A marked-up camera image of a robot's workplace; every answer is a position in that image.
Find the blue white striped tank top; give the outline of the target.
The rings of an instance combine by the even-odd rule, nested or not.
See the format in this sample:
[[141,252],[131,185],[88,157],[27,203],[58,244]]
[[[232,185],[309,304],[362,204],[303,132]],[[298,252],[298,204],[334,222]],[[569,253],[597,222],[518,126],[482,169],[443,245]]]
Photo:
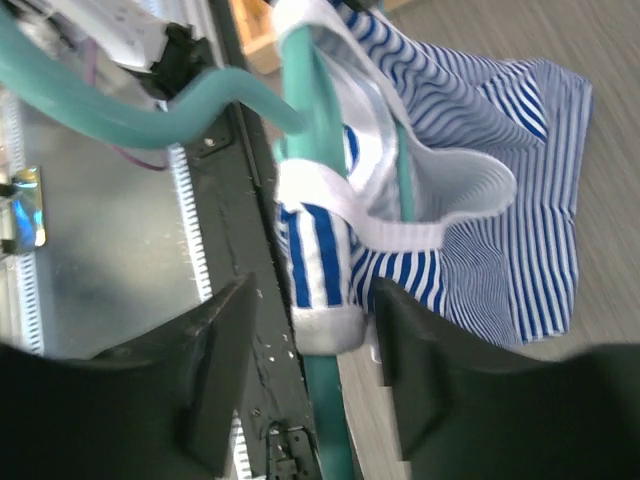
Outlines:
[[326,118],[278,145],[300,353],[359,348],[380,277],[500,346],[567,332],[591,84],[412,40],[343,1],[280,1],[272,23],[289,100]]

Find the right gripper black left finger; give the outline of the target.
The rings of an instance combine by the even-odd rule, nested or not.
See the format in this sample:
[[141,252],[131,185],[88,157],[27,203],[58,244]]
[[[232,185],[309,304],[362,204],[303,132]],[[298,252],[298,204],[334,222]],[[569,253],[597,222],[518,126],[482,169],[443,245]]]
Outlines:
[[256,308],[256,279],[244,275],[88,360],[3,345],[2,477],[222,477]]

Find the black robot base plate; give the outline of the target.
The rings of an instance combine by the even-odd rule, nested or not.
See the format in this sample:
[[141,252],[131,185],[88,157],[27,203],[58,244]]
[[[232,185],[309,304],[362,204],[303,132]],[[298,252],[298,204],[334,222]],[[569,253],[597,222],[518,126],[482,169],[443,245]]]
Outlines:
[[282,285],[271,196],[275,171],[257,114],[232,103],[188,148],[204,254],[212,289],[254,274],[255,335],[239,425],[231,442],[242,479],[290,479],[289,459],[313,422],[293,344]]

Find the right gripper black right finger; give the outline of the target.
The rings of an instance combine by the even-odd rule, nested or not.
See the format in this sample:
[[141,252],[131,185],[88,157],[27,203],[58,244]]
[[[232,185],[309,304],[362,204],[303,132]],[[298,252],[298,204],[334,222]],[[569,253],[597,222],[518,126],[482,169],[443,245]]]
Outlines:
[[545,361],[493,345],[393,281],[374,284],[383,380],[415,479],[635,479],[639,348]]

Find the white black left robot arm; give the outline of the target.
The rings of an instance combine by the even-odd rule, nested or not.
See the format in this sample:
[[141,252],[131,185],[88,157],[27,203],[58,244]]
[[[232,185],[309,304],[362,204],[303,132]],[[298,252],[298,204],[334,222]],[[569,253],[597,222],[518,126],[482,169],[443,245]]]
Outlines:
[[214,64],[209,41],[191,25],[164,20],[135,1],[3,1],[18,28],[56,58],[80,51],[95,81],[97,51],[137,79],[150,97],[170,101]]

